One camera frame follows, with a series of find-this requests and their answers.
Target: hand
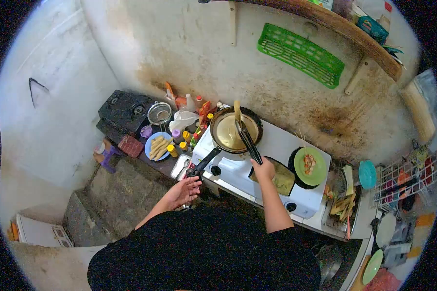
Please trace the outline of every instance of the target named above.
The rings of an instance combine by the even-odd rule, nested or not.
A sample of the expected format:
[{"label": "hand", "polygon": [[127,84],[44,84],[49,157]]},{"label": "hand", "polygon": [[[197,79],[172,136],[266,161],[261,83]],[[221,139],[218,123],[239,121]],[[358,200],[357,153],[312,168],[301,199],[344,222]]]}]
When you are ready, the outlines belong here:
[{"label": "hand", "polygon": [[263,179],[272,180],[275,176],[275,167],[269,160],[265,157],[261,157],[262,165],[259,165],[255,160],[251,159],[252,166],[254,167],[254,172],[256,173],[257,180],[260,182]]},{"label": "hand", "polygon": [[199,186],[202,184],[201,181],[197,181],[198,176],[185,178],[180,182],[176,183],[173,187],[168,190],[168,192],[160,199],[168,210],[174,210],[180,205],[186,204],[198,198]]}]

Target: crepe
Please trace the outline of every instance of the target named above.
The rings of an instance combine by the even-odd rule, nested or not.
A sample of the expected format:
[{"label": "crepe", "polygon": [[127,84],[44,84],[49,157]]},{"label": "crepe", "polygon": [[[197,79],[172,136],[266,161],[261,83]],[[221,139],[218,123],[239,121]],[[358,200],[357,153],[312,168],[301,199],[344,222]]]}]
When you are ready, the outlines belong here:
[{"label": "crepe", "polygon": [[[275,187],[277,188],[277,192],[283,196],[290,196],[291,189],[294,185],[294,173],[290,171],[286,166],[281,163],[268,158],[268,160],[275,167],[275,176],[272,179]],[[254,171],[252,171],[251,176],[249,177],[254,182],[257,182],[257,177]]]}]

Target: strainer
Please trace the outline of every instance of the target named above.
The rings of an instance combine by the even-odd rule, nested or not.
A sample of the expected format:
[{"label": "strainer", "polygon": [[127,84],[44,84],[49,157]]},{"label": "strainer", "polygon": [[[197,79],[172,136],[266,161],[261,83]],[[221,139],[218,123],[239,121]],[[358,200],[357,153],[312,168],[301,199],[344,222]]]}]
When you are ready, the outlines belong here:
[{"label": "strainer", "polygon": [[154,105],[147,112],[147,119],[153,125],[160,125],[162,130],[162,125],[166,130],[166,125],[164,123],[168,122],[171,118],[172,110],[168,103],[165,102],[154,102]]}]

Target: green plate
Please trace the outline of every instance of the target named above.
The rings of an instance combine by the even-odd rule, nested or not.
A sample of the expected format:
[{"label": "green plate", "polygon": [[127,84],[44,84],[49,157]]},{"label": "green plate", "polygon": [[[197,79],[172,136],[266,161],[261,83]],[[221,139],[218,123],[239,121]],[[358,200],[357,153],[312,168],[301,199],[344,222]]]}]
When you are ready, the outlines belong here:
[{"label": "green plate", "polygon": [[[304,173],[306,168],[304,167],[304,155],[312,154],[315,160],[315,166],[311,175]],[[303,181],[303,183],[309,186],[317,186],[324,181],[327,176],[327,166],[325,160],[320,154],[320,152],[315,148],[301,148],[298,150],[294,156],[294,170],[298,175],[298,178]]]},{"label": "green plate", "polygon": [[369,263],[367,263],[366,270],[362,276],[362,284],[367,285],[374,279],[377,272],[379,271],[380,265],[382,264],[382,259],[384,258],[384,252],[378,250],[372,258],[370,258]]}]

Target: shelf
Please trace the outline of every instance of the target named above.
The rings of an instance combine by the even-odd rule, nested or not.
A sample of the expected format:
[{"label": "shelf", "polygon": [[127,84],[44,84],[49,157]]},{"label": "shelf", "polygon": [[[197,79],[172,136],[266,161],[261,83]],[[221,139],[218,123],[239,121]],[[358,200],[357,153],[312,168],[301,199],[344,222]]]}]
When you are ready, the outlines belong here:
[{"label": "shelf", "polygon": [[[437,182],[437,152],[430,154],[425,159],[425,165],[421,168],[415,166],[411,159],[397,161],[383,168],[378,173],[376,187],[374,189],[374,205],[384,211],[398,209],[398,201],[408,196],[419,194],[424,204],[430,203],[427,187]],[[388,191],[395,186],[416,179],[411,185]]]},{"label": "shelf", "polygon": [[395,81],[402,74],[402,67],[387,51],[354,23],[332,11],[318,6],[308,0],[235,0],[235,2],[268,6],[307,18],[317,24],[350,39],[363,53],[370,56]]}]

